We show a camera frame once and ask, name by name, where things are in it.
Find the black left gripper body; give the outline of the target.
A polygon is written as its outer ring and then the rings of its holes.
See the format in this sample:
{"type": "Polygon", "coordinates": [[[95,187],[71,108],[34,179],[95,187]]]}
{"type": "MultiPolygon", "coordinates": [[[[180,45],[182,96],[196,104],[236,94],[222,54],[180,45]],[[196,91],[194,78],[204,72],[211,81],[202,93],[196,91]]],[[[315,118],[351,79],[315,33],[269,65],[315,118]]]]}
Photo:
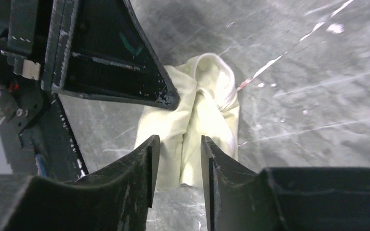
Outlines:
{"type": "Polygon", "coordinates": [[[33,127],[48,110],[47,95],[55,92],[51,38],[55,0],[0,0],[0,100],[6,122],[16,134],[33,127]]]}

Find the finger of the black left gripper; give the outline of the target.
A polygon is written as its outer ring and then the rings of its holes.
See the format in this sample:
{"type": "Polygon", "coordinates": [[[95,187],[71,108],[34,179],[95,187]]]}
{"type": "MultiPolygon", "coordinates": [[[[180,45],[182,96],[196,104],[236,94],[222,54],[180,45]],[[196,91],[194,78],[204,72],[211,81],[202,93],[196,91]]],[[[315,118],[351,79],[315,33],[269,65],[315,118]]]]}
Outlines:
{"type": "Polygon", "coordinates": [[[175,110],[180,96],[128,0],[55,0],[41,88],[175,110]]]}

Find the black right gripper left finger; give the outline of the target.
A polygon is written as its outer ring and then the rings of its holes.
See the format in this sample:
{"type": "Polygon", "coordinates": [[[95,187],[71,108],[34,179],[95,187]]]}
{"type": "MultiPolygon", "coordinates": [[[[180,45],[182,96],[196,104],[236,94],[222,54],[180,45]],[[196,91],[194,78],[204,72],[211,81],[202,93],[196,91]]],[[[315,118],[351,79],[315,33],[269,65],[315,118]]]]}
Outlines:
{"type": "Polygon", "coordinates": [[[160,139],[76,182],[0,175],[0,231],[144,231],[153,204],[160,139]]]}

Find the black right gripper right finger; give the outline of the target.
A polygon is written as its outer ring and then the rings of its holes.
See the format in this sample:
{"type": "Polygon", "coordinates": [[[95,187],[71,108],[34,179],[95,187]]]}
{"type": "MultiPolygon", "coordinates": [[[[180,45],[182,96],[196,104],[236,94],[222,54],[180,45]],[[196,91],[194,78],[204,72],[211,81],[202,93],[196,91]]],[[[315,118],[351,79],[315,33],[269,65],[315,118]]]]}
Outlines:
{"type": "Polygon", "coordinates": [[[266,167],[255,173],[201,138],[210,231],[370,231],[370,168],[266,167]]]}

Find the cream cloth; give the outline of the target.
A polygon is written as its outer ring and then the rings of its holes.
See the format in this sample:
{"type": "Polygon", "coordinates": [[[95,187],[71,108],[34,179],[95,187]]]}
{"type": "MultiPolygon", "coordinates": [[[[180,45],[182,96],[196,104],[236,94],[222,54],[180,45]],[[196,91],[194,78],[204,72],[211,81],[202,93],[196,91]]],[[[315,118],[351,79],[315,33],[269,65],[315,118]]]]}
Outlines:
{"type": "Polygon", "coordinates": [[[156,189],[186,184],[201,187],[201,137],[238,158],[240,105],[235,75],[215,53],[204,53],[179,66],[165,66],[180,101],[173,110],[146,106],[139,119],[135,146],[151,135],[160,138],[156,189]]]}

